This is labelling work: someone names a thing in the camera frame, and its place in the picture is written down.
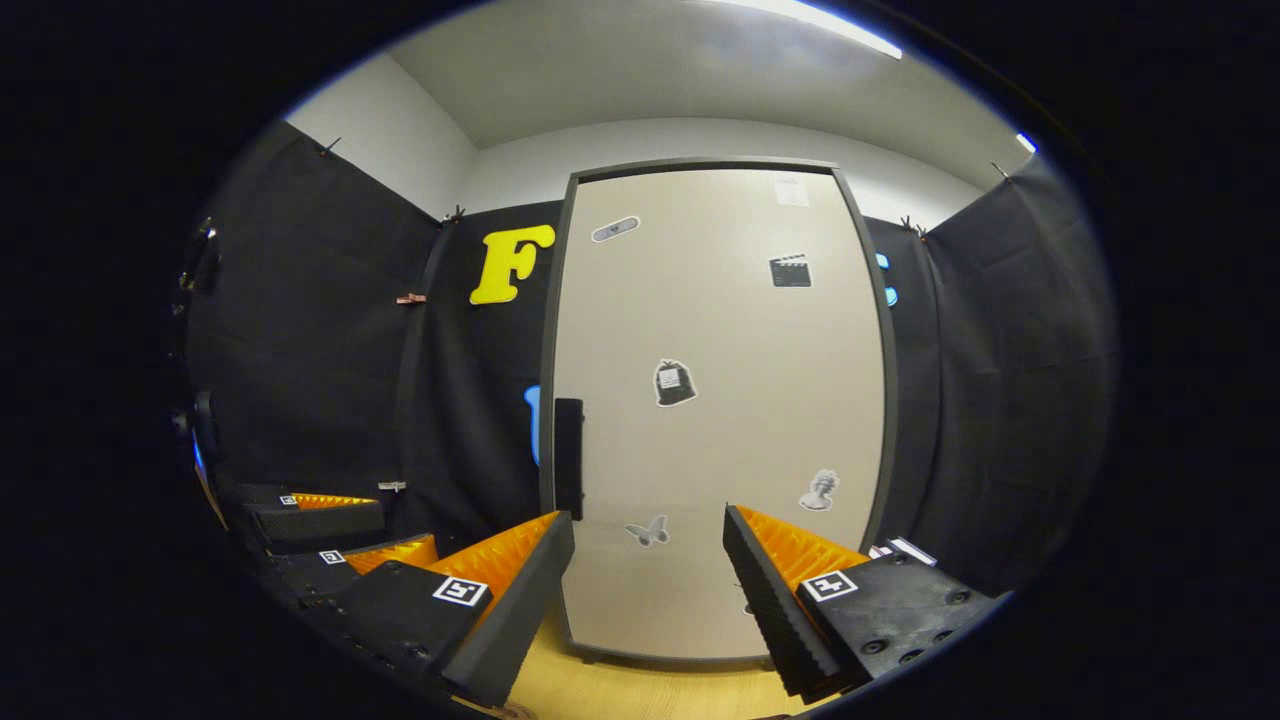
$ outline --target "paper note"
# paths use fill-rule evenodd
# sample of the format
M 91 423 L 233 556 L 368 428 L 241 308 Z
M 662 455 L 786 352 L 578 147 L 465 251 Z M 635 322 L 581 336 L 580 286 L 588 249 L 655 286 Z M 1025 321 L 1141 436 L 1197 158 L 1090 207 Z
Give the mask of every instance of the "paper note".
M 778 205 L 809 206 L 809 191 L 805 190 L 800 178 L 774 177 L 773 192 L 778 196 Z

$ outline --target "statue bust sticker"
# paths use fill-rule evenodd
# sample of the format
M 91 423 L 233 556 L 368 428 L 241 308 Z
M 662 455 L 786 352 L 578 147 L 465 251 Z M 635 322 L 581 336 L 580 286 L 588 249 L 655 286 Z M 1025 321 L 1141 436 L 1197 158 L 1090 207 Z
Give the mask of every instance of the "statue bust sticker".
M 840 478 L 833 470 L 818 470 L 809 483 L 809 492 L 800 496 L 800 507 L 813 512 L 831 510 L 831 493 L 840 486 Z

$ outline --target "black curtain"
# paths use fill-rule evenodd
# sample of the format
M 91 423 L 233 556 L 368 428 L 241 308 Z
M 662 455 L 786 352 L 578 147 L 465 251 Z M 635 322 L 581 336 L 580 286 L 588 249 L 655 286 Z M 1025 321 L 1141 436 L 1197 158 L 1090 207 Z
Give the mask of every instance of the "black curtain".
M 924 242 L 901 224 L 867 218 L 876 251 L 888 259 L 884 286 L 897 291 L 890 307 L 897 361 L 897 436 L 893 475 L 872 542 L 911 537 L 933 470 L 938 434 L 940 352 L 937 299 Z
M 224 478 L 376 497 L 399 475 L 408 314 L 396 297 L 417 286 L 439 231 L 321 150 L 276 123 L 210 202 L 212 284 L 192 299 L 187 366 L 212 391 Z
M 942 401 L 911 538 L 988 594 L 1028 582 L 1066 538 L 1115 398 L 1110 278 L 1059 178 L 1036 155 L 924 243 Z
M 433 256 L 428 301 L 413 310 L 419 360 L 404 366 L 402 441 L 407 483 L 392 530 L 440 533 L 442 552 L 539 514 L 538 466 L 525 391 L 539 383 L 547 287 L 556 245 L 538 247 L 509 302 L 472 305 L 484 238 L 559 222 L 562 201 L 463 215 Z

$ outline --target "clothespin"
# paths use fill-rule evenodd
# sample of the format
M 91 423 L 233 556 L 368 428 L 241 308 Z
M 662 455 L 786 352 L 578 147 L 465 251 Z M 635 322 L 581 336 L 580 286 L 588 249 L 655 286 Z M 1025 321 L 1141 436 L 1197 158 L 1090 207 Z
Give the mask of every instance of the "clothespin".
M 330 142 L 330 143 L 329 143 L 329 147 L 325 147 L 324 150 L 321 150 L 321 151 L 320 151 L 320 156 L 321 156 L 321 158 L 324 158 L 325 155 L 328 155 L 328 154 L 329 154 L 329 151 L 330 151 L 330 150 L 333 150 L 333 146 L 334 146 L 334 145 L 338 145 L 338 140 L 335 140 L 335 141 Z

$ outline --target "door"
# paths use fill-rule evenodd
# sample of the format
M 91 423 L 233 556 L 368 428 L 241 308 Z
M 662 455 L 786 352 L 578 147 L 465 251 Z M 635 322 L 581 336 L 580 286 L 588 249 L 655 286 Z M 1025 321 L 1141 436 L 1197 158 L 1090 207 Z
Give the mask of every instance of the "door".
M 881 470 L 883 299 L 845 196 L 826 168 L 649 172 L 580 182 L 562 233 L 544 373 L 585 415 L 572 642 L 765 656 L 724 505 L 856 548 Z

